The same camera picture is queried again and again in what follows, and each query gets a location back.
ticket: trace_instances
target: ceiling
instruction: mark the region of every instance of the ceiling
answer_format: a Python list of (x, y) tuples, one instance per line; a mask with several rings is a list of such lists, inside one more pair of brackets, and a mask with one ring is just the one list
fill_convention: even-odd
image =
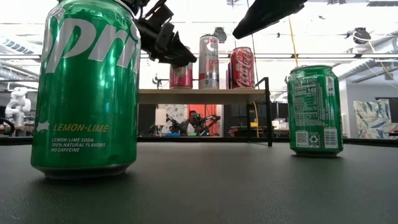
[[(168, 0), (168, 7), (174, 12), (172, 22), (175, 30), (179, 31), (182, 42), (198, 53), (198, 40), (203, 34), (213, 33), (215, 27), (223, 27), (227, 34), (227, 41), (220, 44), (220, 53), (230, 53), (235, 47), (247, 46), (254, 49), (257, 54), (284, 54), (292, 53), (292, 39), (290, 36), (289, 21), (282, 19), (278, 24), (259, 31), (253, 36), (236, 40), (232, 35), (234, 27), (245, 15), (248, 5), (254, 0), (236, 1), (234, 6), (230, 0)], [(356, 0), (350, 4), (328, 5), (327, 1), (309, 1), (299, 13), (292, 15), (294, 39), (298, 53), (305, 54), (331, 54), (346, 52), (364, 52), (369, 50), (368, 45), (356, 45), (352, 37), (346, 39), (346, 33), (355, 27), (366, 27), (372, 39), (391, 37), (398, 30), (398, 7), (366, 7), (367, 2)], [(35, 54), (41, 54), (44, 22), (47, 13), (57, 4), (56, 0), (1, 0), (0, 1), (0, 42), (1, 38), (12, 39), (28, 47)], [(150, 9), (155, 4), (152, 0)], [(12, 54), (0, 47), (0, 53)], [(168, 65), (156, 65), (142, 59), (141, 81), (144, 88), (155, 88), (152, 77), (167, 78)], [(39, 64), (30, 61), (25, 69), (39, 71)], [(227, 61), (220, 62), (220, 76), (224, 75)], [(311, 65), (321, 62), (308, 62), (300, 60), (299, 64)], [(322, 64), (334, 65), (335, 62)], [(271, 88), (285, 87), (284, 78), (295, 67), (293, 60), (259, 60), (257, 62), (257, 75), (259, 79), (269, 77)], [(193, 66), (197, 76), (197, 65)]]

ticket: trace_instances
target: silver can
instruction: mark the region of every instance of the silver can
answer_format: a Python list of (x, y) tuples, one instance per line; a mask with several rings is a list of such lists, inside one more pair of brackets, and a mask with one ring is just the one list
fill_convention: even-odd
[(199, 89), (220, 88), (218, 38), (204, 35), (199, 40)]

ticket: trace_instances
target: wooden shelf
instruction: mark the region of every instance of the wooden shelf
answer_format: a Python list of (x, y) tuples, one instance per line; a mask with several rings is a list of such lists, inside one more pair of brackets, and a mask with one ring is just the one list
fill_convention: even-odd
[(245, 104), (260, 100), (265, 90), (139, 90), (140, 104)]

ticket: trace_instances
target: sprite logo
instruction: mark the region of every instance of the sprite logo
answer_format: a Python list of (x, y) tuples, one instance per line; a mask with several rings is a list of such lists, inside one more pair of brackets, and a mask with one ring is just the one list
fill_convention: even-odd
[[(56, 7), (50, 11), (47, 17), (48, 24), (46, 24), (46, 30), (44, 34), (45, 45), (43, 47), (42, 54), (42, 61), (46, 60), (46, 58), (49, 58), (47, 67), (45, 68), (45, 73), (53, 73), (56, 70), (61, 58), (70, 58), (80, 55), (89, 49), (93, 44), (94, 47), (91, 50), (88, 60), (103, 62), (106, 54), (109, 52), (112, 46), (112, 43), (116, 39), (120, 39), (124, 43), (124, 48), (118, 58), (117, 66), (124, 68), (128, 67), (134, 51), (137, 49), (137, 44), (139, 44), (139, 32), (133, 23), (131, 24), (130, 30), (128, 30), (132, 37), (129, 36), (127, 31), (116, 31), (116, 27), (107, 24), (102, 30), (98, 40), (94, 43), (97, 35), (97, 29), (91, 22), (84, 19), (66, 18), (62, 22), (62, 26), (54, 44), (49, 23), (53, 17), (55, 17), (58, 23), (60, 23), (64, 13), (65, 10), (62, 9), (62, 7)], [(70, 40), (70, 37), (76, 28), (80, 29), (80, 36), (75, 45), (64, 52), (65, 47), (67, 46), (68, 41)]]

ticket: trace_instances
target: white robot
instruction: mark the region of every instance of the white robot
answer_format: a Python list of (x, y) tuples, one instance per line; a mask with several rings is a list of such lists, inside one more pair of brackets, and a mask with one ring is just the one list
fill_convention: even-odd
[(26, 87), (16, 87), (11, 92), (11, 100), (6, 107), (6, 118), (10, 121), (13, 118), (15, 126), (23, 126), (25, 112), (30, 111), (31, 102), (26, 98), (27, 93), (28, 88)]

